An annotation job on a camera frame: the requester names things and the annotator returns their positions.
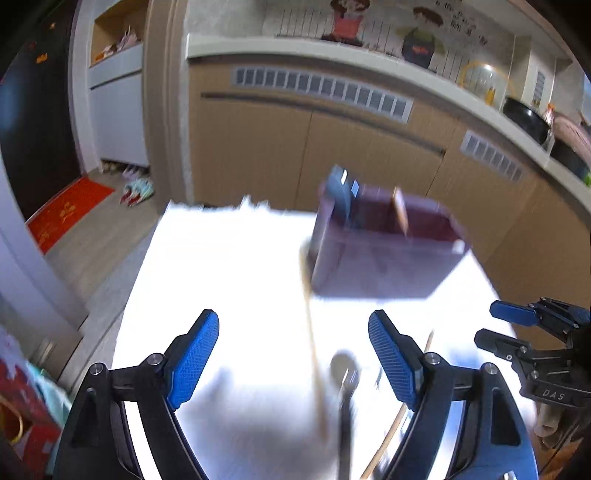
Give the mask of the black plastic spoon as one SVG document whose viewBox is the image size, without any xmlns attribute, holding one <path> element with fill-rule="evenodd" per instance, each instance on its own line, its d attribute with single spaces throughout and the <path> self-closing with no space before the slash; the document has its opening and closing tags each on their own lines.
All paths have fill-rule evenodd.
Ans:
<svg viewBox="0 0 591 480">
<path fill-rule="evenodd" d="M 351 478 L 353 413 L 352 398 L 360 382 L 360 368 L 353 355 L 346 351 L 335 353 L 331 361 L 332 382 L 339 388 L 339 467 L 338 479 Z"/>
</svg>

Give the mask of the black spatula wooden handle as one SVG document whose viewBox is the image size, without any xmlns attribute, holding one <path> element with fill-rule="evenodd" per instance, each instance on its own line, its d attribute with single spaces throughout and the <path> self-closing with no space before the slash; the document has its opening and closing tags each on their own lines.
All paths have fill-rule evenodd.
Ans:
<svg viewBox="0 0 591 480">
<path fill-rule="evenodd" d="M 410 422 L 408 407 L 394 395 L 377 357 L 363 368 L 361 391 L 355 396 L 356 431 L 353 434 L 353 479 L 372 479 L 394 455 Z"/>
</svg>

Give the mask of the wooden chopstick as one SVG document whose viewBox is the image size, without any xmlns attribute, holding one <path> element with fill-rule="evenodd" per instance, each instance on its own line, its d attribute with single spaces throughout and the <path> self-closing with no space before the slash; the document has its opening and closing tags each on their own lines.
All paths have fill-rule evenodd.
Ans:
<svg viewBox="0 0 591 480">
<path fill-rule="evenodd" d="M 325 380 L 322 378 L 318 350 L 315 344 L 314 321 L 311 317 L 311 273 L 308 265 L 308 242 L 304 242 L 300 249 L 301 287 L 303 287 L 305 317 L 308 322 L 308 337 L 311 346 L 312 375 L 314 376 L 315 393 L 315 422 L 317 422 L 318 437 L 322 442 L 329 441 L 329 415 L 325 406 Z"/>
</svg>

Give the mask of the brown wooden spoon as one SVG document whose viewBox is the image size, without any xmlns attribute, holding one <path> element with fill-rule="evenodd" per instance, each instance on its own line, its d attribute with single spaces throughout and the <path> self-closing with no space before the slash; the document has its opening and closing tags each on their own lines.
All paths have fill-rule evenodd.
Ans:
<svg viewBox="0 0 591 480">
<path fill-rule="evenodd" d="M 408 211 L 405 203 L 404 194 L 399 187 L 394 188 L 392 194 L 392 205 L 394 214 L 396 214 L 397 224 L 405 237 L 409 237 L 410 225 Z"/>
</svg>

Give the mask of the blue grey plastic spoon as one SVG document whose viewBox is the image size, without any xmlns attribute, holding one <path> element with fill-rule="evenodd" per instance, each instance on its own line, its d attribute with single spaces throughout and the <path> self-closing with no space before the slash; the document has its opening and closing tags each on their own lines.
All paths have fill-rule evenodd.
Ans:
<svg viewBox="0 0 591 480">
<path fill-rule="evenodd" d="M 325 195 L 334 201 L 335 220 L 346 224 L 351 220 L 360 184 L 348 169 L 335 165 L 325 181 Z"/>
</svg>

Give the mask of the white textured table cloth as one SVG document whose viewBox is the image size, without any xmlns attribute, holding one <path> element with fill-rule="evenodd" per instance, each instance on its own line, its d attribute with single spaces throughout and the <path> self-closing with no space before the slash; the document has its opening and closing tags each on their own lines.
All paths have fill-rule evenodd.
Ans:
<svg viewBox="0 0 591 480">
<path fill-rule="evenodd" d="M 400 332 L 455 365 L 491 360 L 474 334 L 493 329 L 497 295 L 473 256 L 424 299 L 325 299 L 311 293 L 318 362 L 325 380 L 329 441 L 318 437 L 300 249 L 315 219 L 243 200 L 236 208 L 170 204 L 156 226 L 125 308 L 115 367 L 163 351 L 205 309 L 217 342 L 190 400 L 176 416 L 211 479 L 332 479 L 338 471 L 339 388 L 332 357 L 360 368 L 376 356 L 368 322 L 387 312 Z M 353 409 L 353 434 L 356 431 Z M 352 450 L 351 475 L 356 472 Z"/>
</svg>

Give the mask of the dark purple utensil caddy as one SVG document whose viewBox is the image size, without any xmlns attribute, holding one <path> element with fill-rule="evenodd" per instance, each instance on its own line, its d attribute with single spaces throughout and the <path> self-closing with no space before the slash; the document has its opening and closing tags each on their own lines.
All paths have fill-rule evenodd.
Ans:
<svg viewBox="0 0 591 480">
<path fill-rule="evenodd" d="M 318 214 L 308 246 L 311 289 L 346 299 L 423 299 L 448 277 L 471 247 L 462 227 L 438 202 L 401 194 L 407 231 L 393 193 L 365 185 L 356 219 L 335 217 L 335 201 L 318 191 Z"/>
</svg>

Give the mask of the teal plastic bag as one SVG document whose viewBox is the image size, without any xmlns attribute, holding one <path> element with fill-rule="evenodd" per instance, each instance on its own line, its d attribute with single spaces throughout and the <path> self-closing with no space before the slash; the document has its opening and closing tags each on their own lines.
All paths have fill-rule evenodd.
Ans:
<svg viewBox="0 0 591 480">
<path fill-rule="evenodd" d="M 47 372 L 26 361 L 33 391 L 29 410 L 35 421 L 53 422 L 62 430 L 67 422 L 72 403 L 66 392 L 58 386 Z"/>
</svg>

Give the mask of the red yellow gift bag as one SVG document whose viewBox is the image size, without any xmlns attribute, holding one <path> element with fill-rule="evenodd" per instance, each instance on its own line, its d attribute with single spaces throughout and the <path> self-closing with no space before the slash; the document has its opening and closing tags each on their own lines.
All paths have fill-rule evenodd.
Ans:
<svg viewBox="0 0 591 480">
<path fill-rule="evenodd" d="M 49 413 L 20 345 L 1 327 L 1 433 L 33 479 L 44 479 L 61 428 Z"/>
</svg>

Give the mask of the pair of slippers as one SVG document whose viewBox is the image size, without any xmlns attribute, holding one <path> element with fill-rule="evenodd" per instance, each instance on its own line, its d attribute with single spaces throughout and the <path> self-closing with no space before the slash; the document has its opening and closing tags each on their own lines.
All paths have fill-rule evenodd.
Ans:
<svg viewBox="0 0 591 480">
<path fill-rule="evenodd" d="M 151 198 L 154 194 L 153 183 L 150 178 L 138 178 L 124 186 L 120 204 L 133 207 Z"/>
</svg>

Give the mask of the black cooking pot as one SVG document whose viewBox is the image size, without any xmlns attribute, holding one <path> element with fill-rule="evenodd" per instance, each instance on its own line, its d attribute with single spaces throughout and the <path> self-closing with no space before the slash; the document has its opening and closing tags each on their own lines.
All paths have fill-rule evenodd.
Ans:
<svg viewBox="0 0 591 480">
<path fill-rule="evenodd" d="M 544 146 L 547 143 L 551 127 L 530 107 L 515 98 L 506 97 L 503 102 L 502 113 L 539 145 Z"/>
</svg>

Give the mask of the red door mat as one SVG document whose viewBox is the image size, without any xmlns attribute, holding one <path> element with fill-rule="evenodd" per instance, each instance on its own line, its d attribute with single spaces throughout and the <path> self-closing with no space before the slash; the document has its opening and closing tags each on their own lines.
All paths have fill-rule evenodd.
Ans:
<svg viewBox="0 0 591 480">
<path fill-rule="evenodd" d="M 43 205 L 26 225 L 45 255 L 76 223 L 115 190 L 82 177 Z"/>
</svg>

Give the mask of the pink striped bowl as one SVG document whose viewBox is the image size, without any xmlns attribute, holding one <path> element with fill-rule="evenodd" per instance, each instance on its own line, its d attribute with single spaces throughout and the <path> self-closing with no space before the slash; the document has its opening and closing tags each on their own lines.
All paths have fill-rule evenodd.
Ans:
<svg viewBox="0 0 591 480">
<path fill-rule="evenodd" d="M 567 116 L 556 113 L 552 130 L 556 140 L 565 143 L 585 162 L 590 162 L 590 136 L 581 126 Z"/>
</svg>

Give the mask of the yellow rimmed glass lid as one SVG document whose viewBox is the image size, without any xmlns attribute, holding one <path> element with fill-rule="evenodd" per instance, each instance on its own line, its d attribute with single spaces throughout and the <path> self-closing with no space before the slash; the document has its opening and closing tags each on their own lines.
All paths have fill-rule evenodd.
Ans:
<svg viewBox="0 0 591 480">
<path fill-rule="evenodd" d="M 460 70 L 458 84 L 497 110 L 502 108 L 507 96 L 515 95 L 507 74 L 480 61 L 471 61 Z"/>
</svg>

